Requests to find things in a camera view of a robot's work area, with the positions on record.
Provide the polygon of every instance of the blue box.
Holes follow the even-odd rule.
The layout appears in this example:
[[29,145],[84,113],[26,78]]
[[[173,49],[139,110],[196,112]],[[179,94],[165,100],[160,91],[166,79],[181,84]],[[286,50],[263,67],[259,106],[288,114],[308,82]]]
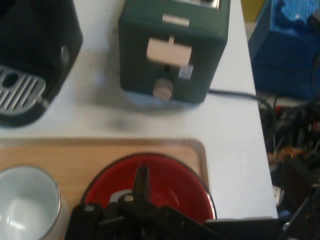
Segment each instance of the blue box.
[[248,46],[257,90],[313,99],[320,92],[320,34],[308,18],[319,0],[269,0]]

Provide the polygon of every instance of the drip tray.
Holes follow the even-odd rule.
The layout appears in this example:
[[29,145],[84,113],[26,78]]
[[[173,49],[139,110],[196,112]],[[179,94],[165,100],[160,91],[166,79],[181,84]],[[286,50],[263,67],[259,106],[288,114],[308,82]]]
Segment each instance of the drip tray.
[[42,100],[46,82],[42,77],[0,65],[0,114],[23,114]]

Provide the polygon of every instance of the white mug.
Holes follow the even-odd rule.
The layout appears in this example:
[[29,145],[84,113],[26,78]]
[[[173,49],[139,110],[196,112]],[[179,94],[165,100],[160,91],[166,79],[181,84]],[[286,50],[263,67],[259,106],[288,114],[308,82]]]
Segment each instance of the white mug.
[[0,240],[58,240],[70,217],[55,180],[44,170],[0,171]]

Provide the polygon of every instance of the table surface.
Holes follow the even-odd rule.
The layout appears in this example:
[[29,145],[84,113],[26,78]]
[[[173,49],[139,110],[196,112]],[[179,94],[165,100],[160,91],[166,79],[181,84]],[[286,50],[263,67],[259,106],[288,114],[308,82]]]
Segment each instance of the table surface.
[[[257,102],[208,95],[200,105],[161,103],[123,92],[117,28],[124,0],[74,3],[84,42],[61,92],[40,120],[0,128],[0,138],[197,139],[218,218],[278,217]],[[211,88],[255,93],[239,0],[231,0],[229,39]]]

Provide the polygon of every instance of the wooden cutting board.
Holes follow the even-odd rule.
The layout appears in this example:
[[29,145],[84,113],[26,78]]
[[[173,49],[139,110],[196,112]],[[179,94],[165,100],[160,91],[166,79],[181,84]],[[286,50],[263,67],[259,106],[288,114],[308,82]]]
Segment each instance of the wooden cutting board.
[[70,210],[94,177],[112,162],[137,153],[160,153],[185,163],[208,186],[206,153],[193,139],[7,139],[0,140],[0,171],[33,165],[56,180]]

